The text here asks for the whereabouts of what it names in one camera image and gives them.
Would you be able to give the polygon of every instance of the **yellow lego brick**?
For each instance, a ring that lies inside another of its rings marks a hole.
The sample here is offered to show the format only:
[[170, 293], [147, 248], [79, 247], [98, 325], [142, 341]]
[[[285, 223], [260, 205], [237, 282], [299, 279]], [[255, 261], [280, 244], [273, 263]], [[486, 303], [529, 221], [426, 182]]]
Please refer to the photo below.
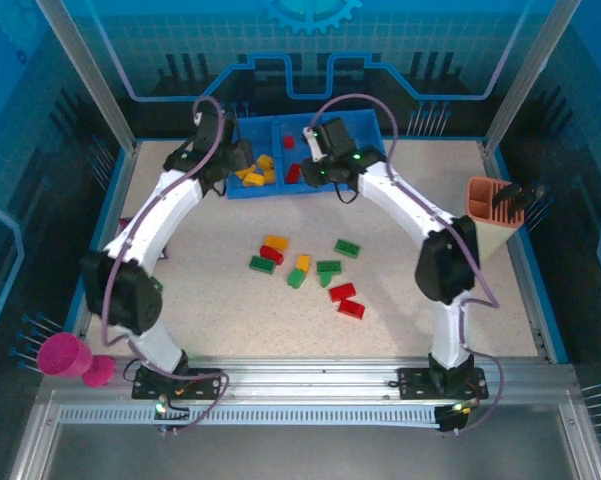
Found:
[[269, 155], [260, 155], [256, 163], [262, 170], [273, 170], [273, 158]]
[[264, 240], [264, 244], [267, 247], [271, 247], [279, 252], [284, 252], [289, 248], [289, 239], [285, 237], [276, 237], [275, 235], [267, 235]]
[[253, 173], [255, 171], [256, 171], [256, 166], [251, 165], [249, 168], [245, 168], [244, 170], [238, 170], [236, 172], [236, 175], [240, 178], [240, 180], [244, 180], [244, 177], [246, 177], [248, 174]]
[[311, 263], [311, 257], [309, 255], [298, 255], [296, 261], [296, 268], [302, 270], [304, 273], [309, 273], [309, 264]]
[[267, 185], [271, 183], [276, 183], [276, 172], [274, 170], [265, 170], [264, 174], [264, 183]]
[[242, 180], [242, 184], [245, 187], [261, 187], [264, 185], [264, 177], [262, 175], [258, 175], [257, 173], [247, 173]]

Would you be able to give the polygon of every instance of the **blue tray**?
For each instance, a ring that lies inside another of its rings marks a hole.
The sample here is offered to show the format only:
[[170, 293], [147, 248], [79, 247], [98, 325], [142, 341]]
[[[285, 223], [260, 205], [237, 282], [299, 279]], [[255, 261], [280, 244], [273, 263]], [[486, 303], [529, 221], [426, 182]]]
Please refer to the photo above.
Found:
[[[313, 188], [304, 183], [302, 176], [296, 184], [285, 183], [285, 177], [293, 163], [302, 163], [311, 156], [309, 147], [302, 140], [302, 129], [309, 125], [313, 113], [294, 115], [276, 115], [271, 117], [248, 117], [240, 119], [240, 132], [251, 142], [254, 159], [260, 155], [273, 157], [276, 183], [263, 187], [245, 187], [242, 180], [231, 175], [227, 183], [228, 198], [255, 198], [271, 195], [292, 195], [298, 193], [332, 192], [333, 185]], [[355, 140], [358, 147], [373, 145], [384, 152], [382, 136], [378, 119], [373, 110], [353, 110], [344, 112], [327, 112], [319, 123], [340, 117]], [[283, 145], [285, 136], [295, 140], [293, 148], [286, 149]]]

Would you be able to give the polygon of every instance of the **speckled table surface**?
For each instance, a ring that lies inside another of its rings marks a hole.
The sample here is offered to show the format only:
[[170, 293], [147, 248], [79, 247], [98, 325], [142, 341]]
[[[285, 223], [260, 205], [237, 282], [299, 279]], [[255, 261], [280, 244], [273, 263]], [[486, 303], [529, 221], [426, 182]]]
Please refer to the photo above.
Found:
[[[142, 144], [123, 216], [138, 211], [177, 144]], [[473, 141], [401, 140], [393, 164], [405, 180], [454, 215], [464, 214], [467, 180], [484, 175]], [[248, 268], [267, 234], [290, 238], [286, 259], [271, 276]], [[360, 256], [354, 260], [335, 253], [338, 238], [361, 245]], [[191, 356], [429, 352], [431, 308], [414, 280], [418, 248], [388, 214], [364, 198], [344, 205], [333, 192], [246, 200], [210, 194], [180, 224], [168, 253], [154, 271], [164, 286], [161, 318]], [[312, 269], [294, 290], [286, 277], [301, 253], [311, 255]], [[337, 313], [318, 284], [314, 262], [328, 259], [343, 265], [332, 285], [355, 284], [355, 300], [366, 306], [361, 321]], [[537, 355], [507, 249], [490, 258], [483, 271], [502, 307], [471, 308], [471, 346], [498, 356]], [[479, 287], [475, 293], [484, 296]], [[99, 329], [94, 316], [87, 341], [94, 352], [104, 353]], [[125, 345], [108, 352], [129, 355]]]

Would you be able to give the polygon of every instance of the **gear logo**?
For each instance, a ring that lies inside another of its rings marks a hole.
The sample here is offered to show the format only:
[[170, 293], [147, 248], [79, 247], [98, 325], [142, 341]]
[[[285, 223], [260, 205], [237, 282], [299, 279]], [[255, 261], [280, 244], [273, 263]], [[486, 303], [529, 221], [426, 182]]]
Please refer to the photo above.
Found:
[[0, 0], [0, 27], [22, 51], [38, 33], [38, 10], [34, 0]]
[[290, 27], [294, 34], [301, 31], [313, 35], [338, 28], [351, 19], [351, 11], [362, 5], [361, 0], [265, 0], [270, 20], [281, 28]]

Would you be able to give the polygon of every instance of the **green lego brick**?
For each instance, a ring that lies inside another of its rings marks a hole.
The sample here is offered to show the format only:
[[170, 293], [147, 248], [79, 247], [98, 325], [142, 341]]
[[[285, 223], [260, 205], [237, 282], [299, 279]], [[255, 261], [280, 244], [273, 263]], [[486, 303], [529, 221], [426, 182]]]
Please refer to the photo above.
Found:
[[151, 283], [153, 283], [153, 288], [158, 290], [158, 293], [162, 293], [162, 284], [158, 281], [158, 279], [156, 279], [156, 277], [151, 277]]
[[296, 289], [300, 288], [300, 285], [302, 285], [302, 282], [304, 282], [305, 278], [307, 278], [307, 274], [304, 272], [304, 270], [295, 268], [289, 275], [289, 278], [287, 278], [287, 285]]
[[276, 269], [276, 262], [267, 258], [253, 256], [251, 257], [249, 268], [271, 275]]
[[322, 262], [317, 262], [316, 268], [318, 269], [318, 273], [328, 272], [332, 275], [342, 273], [342, 264], [340, 263], [340, 260], [324, 260]]
[[342, 255], [346, 255], [347, 257], [358, 258], [358, 254], [360, 253], [360, 245], [339, 239], [336, 242], [336, 247], [334, 250]]
[[322, 288], [326, 288], [331, 283], [331, 279], [333, 278], [333, 274], [331, 272], [322, 272], [320, 274], [320, 286]]

